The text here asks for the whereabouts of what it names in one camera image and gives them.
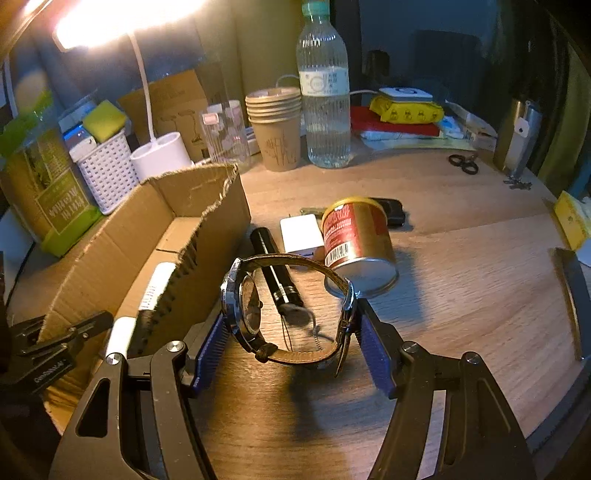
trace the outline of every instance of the glass cup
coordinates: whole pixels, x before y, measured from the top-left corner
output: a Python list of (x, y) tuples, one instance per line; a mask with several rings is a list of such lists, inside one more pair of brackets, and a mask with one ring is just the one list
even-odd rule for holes
[(249, 164), (251, 155), (238, 100), (210, 105), (199, 113), (199, 122), (212, 162), (236, 163), (239, 167)]

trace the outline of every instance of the desk lamp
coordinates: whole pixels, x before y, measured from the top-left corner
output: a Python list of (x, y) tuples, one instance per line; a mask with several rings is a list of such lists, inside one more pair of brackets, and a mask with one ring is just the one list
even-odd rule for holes
[(180, 20), (203, 0), (80, 0), (57, 24), (54, 39), (63, 50), (97, 47), (129, 36), (142, 79), (150, 142), (131, 154), (140, 180), (193, 165), (179, 132), (157, 138), (144, 61), (134, 32)]

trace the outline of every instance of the yellow box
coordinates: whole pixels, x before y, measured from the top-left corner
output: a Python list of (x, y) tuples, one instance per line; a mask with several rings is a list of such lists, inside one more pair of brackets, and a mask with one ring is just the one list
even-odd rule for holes
[(591, 267), (591, 219), (580, 201), (562, 192), (554, 205), (554, 213), (564, 230), (570, 248), (577, 252), (579, 261)]

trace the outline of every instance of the wood grain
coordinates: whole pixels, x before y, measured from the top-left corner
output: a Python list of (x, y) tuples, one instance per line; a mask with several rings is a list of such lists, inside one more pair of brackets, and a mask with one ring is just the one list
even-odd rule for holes
[[(398, 154), (339, 171), (305, 166), (288, 173), (255, 167), (242, 176), (252, 221), (282, 247), (279, 220), (301, 207), (350, 195), (394, 197), (410, 226), (392, 231), (400, 280), (371, 301), (381, 320), (430, 352), (474, 350), (530, 434), (566, 393), (576, 361), (566, 298), (551, 251), (563, 247), (552, 195), (534, 180), (510, 190), (481, 164), (468, 176), (449, 152)], [(323, 335), (335, 332), (339, 302), (321, 276), (292, 271)], [(263, 331), (283, 345), (281, 323), (259, 276)], [(311, 325), (289, 327), (295, 349), (313, 349)], [(230, 341), (213, 388), (196, 401), (197, 424), (219, 478), (365, 479), (394, 409), (379, 393), (358, 345), (343, 374), (259, 364)], [(444, 394), (434, 399), (420, 478), (433, 472)]]

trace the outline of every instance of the metal thermos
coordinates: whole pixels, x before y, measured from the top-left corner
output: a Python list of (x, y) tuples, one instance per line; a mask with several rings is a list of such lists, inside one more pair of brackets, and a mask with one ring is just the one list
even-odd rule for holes
[(513, 99), (503, 120), (493, 161), (508, 177), (519, 180), (540, 133), (542, 114), (537, 105)]

